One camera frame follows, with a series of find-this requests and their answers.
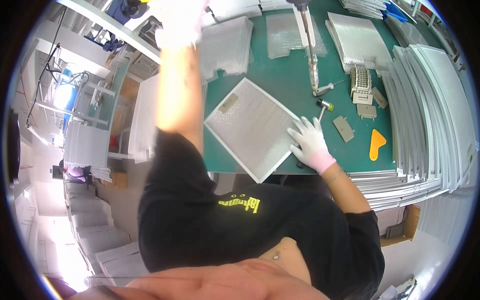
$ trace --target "aluminum mesh sheet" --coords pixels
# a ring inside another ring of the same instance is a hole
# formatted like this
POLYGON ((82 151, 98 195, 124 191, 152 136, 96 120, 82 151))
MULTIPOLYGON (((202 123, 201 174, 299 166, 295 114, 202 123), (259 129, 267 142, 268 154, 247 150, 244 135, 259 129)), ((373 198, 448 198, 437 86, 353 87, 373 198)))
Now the aluminum mesh sheet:
MULTIPOLYGON (((305 49, 300 37, 300 30, 293 13, 281 13, 269 15, 267 22, 267 51, 269 59, 276 59, 290 55, 291 50, 305 49)), ((317 56, 327 55, 327 49, 317 24, 312 18, 313 36, 315 47, 313 53, 317 56)))
POLYGON ((339 55, 346 64, 386 71, 392 61, 384 40, 370 20, 328 13, 332 31, 338 40, 339 55))
POLYGON ((257 183, 290 155, 298 118, 267 92, 244 78, 204 121, 235 160, 257 183))

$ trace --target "screwdriver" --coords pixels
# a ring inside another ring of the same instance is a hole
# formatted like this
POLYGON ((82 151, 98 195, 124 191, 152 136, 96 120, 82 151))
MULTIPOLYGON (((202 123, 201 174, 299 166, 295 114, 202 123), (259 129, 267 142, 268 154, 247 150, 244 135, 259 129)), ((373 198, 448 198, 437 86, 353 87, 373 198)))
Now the screwdriver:
POLYGON ((328 92, 329 90, 333 90, 333 88, 334 88, 335 85, 340 84, 340 83, 342 83, 342 82, 344 82, 344 81, 345 81, 345 79, 337 82, 336 84, 329 83, 329 84, 326 85, 326 86, 321 86, 321 87, 319 87, 319 88, 317 88, 316 90, 313 91, 313 96, 314 96, 314 97, 323 96, 323 95, 325 95, 325 93, 328 92))

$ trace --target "pink glove cuff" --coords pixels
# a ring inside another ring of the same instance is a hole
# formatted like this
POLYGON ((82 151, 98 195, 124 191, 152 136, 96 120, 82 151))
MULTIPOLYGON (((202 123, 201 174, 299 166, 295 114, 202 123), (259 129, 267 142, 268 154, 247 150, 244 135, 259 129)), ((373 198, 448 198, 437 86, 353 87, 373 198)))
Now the pink glove cuff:
POLYGON ((322 175, 334 163, 336 163, 336 159, 328 153, 328 150, 321 149, 309 159, 307 165, 316 170, 318 174, 322 175))

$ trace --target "green workbench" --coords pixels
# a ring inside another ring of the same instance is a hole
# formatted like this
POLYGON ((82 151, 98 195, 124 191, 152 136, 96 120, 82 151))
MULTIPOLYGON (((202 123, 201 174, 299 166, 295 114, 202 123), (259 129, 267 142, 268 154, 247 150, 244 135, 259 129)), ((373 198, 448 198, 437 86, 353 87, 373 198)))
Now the green workbench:
MULTIPOLYGON (((254 62, 249 65, 246 74, 237 76, 222 76, 208 84, 207 99, 205 102, 205 117, 224 99, 224 97, 242 80, 247 77, 271 96, 285 105, 297 116, 308 119, 318 117, 320 108, 316 105, 316 98, 312 96, 312 88, 308 72, 308 58, 304 50, 293 50, 288 57, 271 60, 267 54, 267 30, 265 17, 277 13, 291 12, 279 10, 264 12, 263 16, 251 18, 253 34, 251 47, 254 62)), ((310 5, 312 18, 315 20, 328 54, 319 57, 319 86, 336 83, 346 79, 335 86, 322 98, 335 105, 332 112, 326 111, 322 119, 322 129, 330 153, 346 172, 365 172, 394 169, 392 162, 392 129, 390 122, 390 106, 386 109, 378 108, 375 120, 361 119, 357 115, 356 105, 350 97, 350 77, 343 71, 340 58, 333 40, 325 27, 328 19, 327 12, 357 16, 344 10, 337 0, 312 1, 310 5), (345 143, 332 121, 338 116, 347 118, 347 122, 355 131, 354 138, 345 143), (387 140, 386 145, 379 150, 376 161, 369 159, 370 139, 372 129, 378 130, 387 140)), ((386 23, 382 20, 371 19, 378 32, 385 41, 392 54, 394 45, 398 45, 386 23)), ((382 80, 377 78, 375 71, 372 74, 372 87, 377 87, 386 96, 382 80)), ((245 173, 242 167, 212 135, 204 128, 204 161, 207 170, 211 172, 245 173)), ((278 168, 275 174, 312 174, 310 168, 298 168, 298 160, 291 154, 278 168)))

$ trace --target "cardboard box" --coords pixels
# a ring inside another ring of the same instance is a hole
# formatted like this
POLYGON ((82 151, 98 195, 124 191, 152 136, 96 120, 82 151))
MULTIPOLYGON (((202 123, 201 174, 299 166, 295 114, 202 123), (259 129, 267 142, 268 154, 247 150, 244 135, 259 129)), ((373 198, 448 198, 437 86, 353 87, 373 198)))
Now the cardboard box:
POLYGON ((398 244, 406 240, 413 240, 420 219, 420 207, 411 204, 406 206, 405 209, 407 210, 407 218, 405 219, 403 235, 392 239, 386 239, 385 236, 381 236, 380 245, 382 247, 398 244))
POLYGON ((112 173, 112 182, 108 182, 102 180, 100 184, 105 187, 113 188, 113 189, 126 189, 128 187, 127 184, 127 173, 123 172, 113 172, 112 173))

